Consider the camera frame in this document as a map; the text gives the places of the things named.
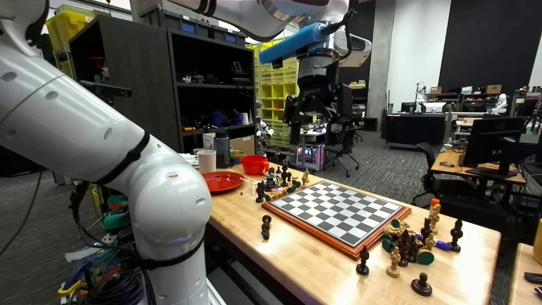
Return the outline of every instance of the white wall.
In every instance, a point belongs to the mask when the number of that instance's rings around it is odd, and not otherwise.
[[[532,86],[542,86],[542,37],[538,44],[537,56],[534,58],[533,72],[529,81],[529,87]]]
[[[438,85],[451,0],[398,0],[393,19],[388,89],[395,112],[414,101],[416,82]]]

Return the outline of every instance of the checkered board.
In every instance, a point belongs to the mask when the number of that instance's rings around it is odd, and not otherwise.
[[[262,207],[353,259],[363,246],[369,249],[378,242],[384,225],[411,211],[327,181]]]

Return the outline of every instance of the gray carpet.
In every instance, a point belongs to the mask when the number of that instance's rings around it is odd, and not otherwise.
[[[420,152],[384,148],[380,133],[361,132],[363,143],[354,149],[354,157],[361,164],[359,170],[348,158],[343,162],[351,168],[346,178],[340,165],[328,166],[317,175],[383,195],[402,202],[423,192],[420,177],[427,170],[425,157]],[[21,223],[32,197],[37,174],[0,179],[0,247],[9,240]],[[45,172],[28,222],[11,247],[0,257],[0,303],[12,305],[58,304],[56,291],[69,271],[64,253],[82,246],[78,240],[71,211],[68,209],[70,186],[57,186],[51,172]],[[431,196],[418,198],[418,205],[426,204]],[[81,205],[83,225],[95,219],[89,196]],[[515,246],[501,247],[502,256],[495,271],[491,304],[508,302],[510,276],[513,269]]]

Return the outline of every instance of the orange object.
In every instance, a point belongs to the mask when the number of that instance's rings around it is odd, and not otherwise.
[[[241,165],[247,175],[262,175],[269,171],[267,158],[260,155],[249,155],[241,158]]]

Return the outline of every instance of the black office chair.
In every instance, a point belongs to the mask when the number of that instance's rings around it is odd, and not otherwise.
[[[459,179],[437,179],[431,172],[431,167],[435,163],[435,154],[429,143],[420,143],[416,148],[425,154],[427,159],[427,173],[422,176],[424,193],[418,194],[412,198],[412,205],[416,205],[416,198],[433,194],[436,198],[455,197],[455,196],[476,196],[474,189],[467,181]]]
[[[339,161],[340,165],[345,169],[346,171],[346,177],[350,177],[350,173],[348,172],[348,169],[344,164],[340,161],[339,158],[343,157],[344,155],[347,155],[350,157],[354,162],[357,164],[356,169],[359,169],[359,162],[350,155],[352,153],[352,148],[354,148],[354,135],[356,134],[357,129],[347,129],[344,133],[342,145],[336,145],[331,147],[324,147],[325,151],[330,151],[334,153],[335,155],[327,160],[324,165],[322,166],[323,170],[326,170],[326,164],[328,164],[330,161],[332,166],[335,166],[335,160]]]

